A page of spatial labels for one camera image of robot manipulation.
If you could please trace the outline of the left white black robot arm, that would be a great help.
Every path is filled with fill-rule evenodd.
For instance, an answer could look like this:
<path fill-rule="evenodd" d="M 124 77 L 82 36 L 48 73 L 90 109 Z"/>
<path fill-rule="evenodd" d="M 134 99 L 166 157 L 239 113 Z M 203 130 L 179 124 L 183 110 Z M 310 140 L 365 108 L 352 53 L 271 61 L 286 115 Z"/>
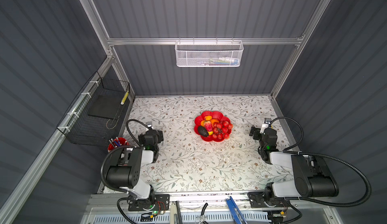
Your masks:
<path fill-rule="evenodd" d="M 146 132 L 135 137 L 129 129 L 130 122 L 143 125 Z M 143 123 L 135 119 L 128 120 L 126 128 L 135 145 L 129 144 L 122 137 L 110 140 L 111 147 L 108 148 L 108 155 L 100 170 L 101 180 L 111 190 L 126 193 L 135 200 L 153 205 L 156 202 L 154 188 L 141 179 L 140 173 L 142 166 L 156 163 L 159 144 L 164 141 L 163 132 L 155 130 L 151 122 Z"/>

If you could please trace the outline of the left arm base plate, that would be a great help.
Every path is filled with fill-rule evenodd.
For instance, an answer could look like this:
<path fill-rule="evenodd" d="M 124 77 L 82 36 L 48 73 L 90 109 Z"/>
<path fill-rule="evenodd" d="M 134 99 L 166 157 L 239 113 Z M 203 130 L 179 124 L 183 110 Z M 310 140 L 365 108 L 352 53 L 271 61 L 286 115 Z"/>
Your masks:
<path fill-rule="evenodd" d="M 168 194 L 155 194 L 144 200 L 127 200 L 129 205 L 128 211 L 130 212 L 142 212 L 142 211 L 168 211 L 170 205 L 170 195 Z"/>

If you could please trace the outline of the red fake grape bunch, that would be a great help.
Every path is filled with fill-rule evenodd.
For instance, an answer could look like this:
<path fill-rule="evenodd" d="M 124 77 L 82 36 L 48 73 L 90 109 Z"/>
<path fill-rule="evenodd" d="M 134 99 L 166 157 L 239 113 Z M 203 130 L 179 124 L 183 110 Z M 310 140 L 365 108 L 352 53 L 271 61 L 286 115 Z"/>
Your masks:
<path fill-rule="evenodd" d="M 220 121 L 216 125 L 214 124 L 213 139 L 217 141 L 229 139 L 232 128 L 233 124 L 229 121 Z"/>

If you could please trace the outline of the orange fake bell pepper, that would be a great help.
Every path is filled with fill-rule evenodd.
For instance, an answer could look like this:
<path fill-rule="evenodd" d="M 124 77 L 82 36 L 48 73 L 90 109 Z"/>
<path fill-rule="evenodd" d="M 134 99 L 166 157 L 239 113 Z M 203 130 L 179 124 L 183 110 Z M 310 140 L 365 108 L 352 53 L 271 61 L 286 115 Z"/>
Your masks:
<path fill-rule="evenodd" d="M 201 126 L 203 126 L 203 127 L 206 127 L 207 125 L 214 126 L 214 124 L 216 125 L 218 122 L 219 122 L 219 120 L 215 119 L 215 118 L 212 118 L 210 120 L 205 119 L 205 120 L 201 121 Z"/>

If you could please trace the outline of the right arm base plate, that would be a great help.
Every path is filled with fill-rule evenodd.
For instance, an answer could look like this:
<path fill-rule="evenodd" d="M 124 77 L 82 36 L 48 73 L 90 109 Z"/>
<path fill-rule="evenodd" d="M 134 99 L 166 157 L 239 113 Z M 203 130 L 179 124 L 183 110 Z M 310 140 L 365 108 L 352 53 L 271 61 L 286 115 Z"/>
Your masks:
<path fill-rule="evenodd" d="M 252 208 L 289 207 L 284 198 L 276 197 L 274 194 L 266 194 L 263 191 L 248 192 L 248 198 Z"/>

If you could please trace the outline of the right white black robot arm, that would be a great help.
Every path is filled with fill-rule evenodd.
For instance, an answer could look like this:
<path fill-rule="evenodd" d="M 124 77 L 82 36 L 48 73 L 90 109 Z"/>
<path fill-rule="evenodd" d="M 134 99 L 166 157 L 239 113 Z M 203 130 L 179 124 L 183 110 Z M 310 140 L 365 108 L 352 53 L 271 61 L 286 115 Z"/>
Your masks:
<path fill-rule="evenodd" d="M 277 149 L 277 131 L 273 120 L 266 118 L 260 128 L 251 127 L 249 136 L 259 142 L 258 153 L 269 164 L 290 169 L 291 181 L 269 183 L 265 186 L 263 199 L 274 202 L 279 199 L 335 197 L 339 187 L 322 157 L 303 156 L 300 152 L 285 153 Z"/>

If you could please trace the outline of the red fake strawberry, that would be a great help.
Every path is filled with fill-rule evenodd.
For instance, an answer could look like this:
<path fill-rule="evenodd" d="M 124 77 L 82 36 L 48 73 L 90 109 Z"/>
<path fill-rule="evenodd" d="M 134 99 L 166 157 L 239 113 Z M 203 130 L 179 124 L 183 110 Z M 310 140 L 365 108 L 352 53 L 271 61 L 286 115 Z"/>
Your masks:
<path fill-rule="evenodd" d="M 213 131 L 213 124 L 211 121 L 205 121 L 204 122 L 204 128 L 206 129 L 207 132 L 212 132 Z"/>

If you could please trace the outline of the dark fake avocado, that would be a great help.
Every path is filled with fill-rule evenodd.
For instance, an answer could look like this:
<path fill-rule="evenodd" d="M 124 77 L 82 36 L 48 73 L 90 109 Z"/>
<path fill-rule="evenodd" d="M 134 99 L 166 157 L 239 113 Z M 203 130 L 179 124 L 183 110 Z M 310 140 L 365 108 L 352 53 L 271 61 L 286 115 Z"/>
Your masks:
<path fill-rule="evenodd" d="M 208 137 L 209 136 L 209 132 L 201 125 L 198 126 L 198 133 L 202 137 Z"/>

